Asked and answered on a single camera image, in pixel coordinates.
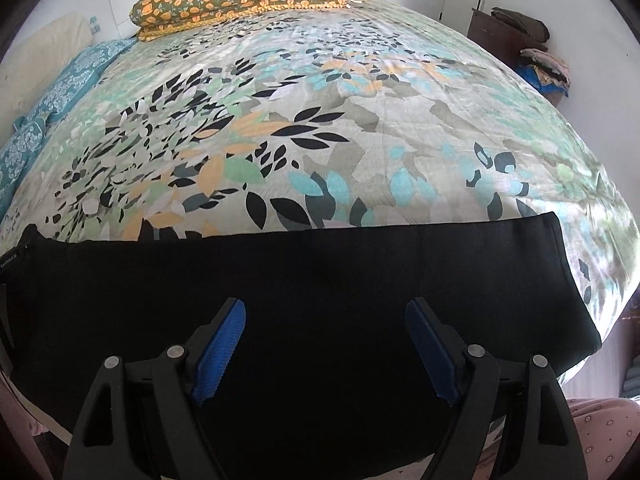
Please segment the black pants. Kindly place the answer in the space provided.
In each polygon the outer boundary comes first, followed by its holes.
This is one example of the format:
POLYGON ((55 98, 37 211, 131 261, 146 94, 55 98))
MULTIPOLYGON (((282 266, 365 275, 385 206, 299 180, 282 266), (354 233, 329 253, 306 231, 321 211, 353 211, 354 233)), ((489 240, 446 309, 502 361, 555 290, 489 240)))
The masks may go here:
POLYGON ((497 359, 559 376, 601 339, 555 214, 429 226, 63 243, 1 258, 1 365, 73 433, 110 356, 185 344, 230 298, 240 341, 200 409, 213 479, 365 479, 430 461, 452 422, 407 330, 422 298, 497 359))

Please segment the pink dotted pajama leg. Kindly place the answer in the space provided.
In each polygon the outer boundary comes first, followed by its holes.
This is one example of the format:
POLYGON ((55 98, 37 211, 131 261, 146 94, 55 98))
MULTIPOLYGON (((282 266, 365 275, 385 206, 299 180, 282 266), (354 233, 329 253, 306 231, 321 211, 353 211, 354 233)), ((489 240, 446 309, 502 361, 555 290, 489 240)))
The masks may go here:
POLYGON ((568 399, 590 480, 639 478, 639 404, 568 399))

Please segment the teal damask pillow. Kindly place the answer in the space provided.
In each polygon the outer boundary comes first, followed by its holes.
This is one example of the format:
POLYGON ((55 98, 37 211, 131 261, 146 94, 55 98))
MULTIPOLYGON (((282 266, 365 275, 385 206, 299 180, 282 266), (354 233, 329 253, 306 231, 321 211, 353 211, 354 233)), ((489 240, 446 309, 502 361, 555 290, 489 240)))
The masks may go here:
POLYGON ((104 70, 135 43, 134 38, 127 38, 85 48, 62 70, 28 114, 17 118, 14 133, 1 148, 1 217, 6 215, 17 188, 47 143, 48 130, 60 122, 99 82, 104 70))

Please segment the floral leaf bedspread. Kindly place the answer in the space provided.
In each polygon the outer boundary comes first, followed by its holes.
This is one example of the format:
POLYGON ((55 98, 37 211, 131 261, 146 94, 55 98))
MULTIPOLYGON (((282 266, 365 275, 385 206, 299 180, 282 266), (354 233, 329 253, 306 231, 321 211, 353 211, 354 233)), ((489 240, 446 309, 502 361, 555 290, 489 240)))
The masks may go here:
POLYGON ((552 212, 594 325, 639 229, 563 115, 458 32, 385 0, 136 43, 48 130, 1 217, 62 242, 496 221, 552 212))

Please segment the pile of folded clothes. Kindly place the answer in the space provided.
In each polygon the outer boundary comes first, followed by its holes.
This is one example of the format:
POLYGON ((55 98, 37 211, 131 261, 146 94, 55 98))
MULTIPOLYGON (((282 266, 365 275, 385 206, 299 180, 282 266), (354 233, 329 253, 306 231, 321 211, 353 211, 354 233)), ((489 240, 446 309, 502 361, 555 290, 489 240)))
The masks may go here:
POLYGON ((513 28, 515 71, 544 96, 568 96, 570 68, 567 62, 547 50, 551 35, 543 21, 494 6, 493 18, 513 28))

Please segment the dark wooden dresser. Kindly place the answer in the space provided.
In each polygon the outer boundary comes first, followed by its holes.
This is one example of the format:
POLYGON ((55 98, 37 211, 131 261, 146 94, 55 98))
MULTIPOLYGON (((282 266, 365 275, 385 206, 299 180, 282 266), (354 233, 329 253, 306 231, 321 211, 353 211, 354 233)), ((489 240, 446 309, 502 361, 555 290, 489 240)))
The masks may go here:
MULTIPOLYGON (((473 10, 468 37, 515 72, 513 45, 516 31, 493 18, 490 13, 473 10)), ((567 96, 544 97, 554 106, 558 106, 562 99, 567 98, 567 96)))

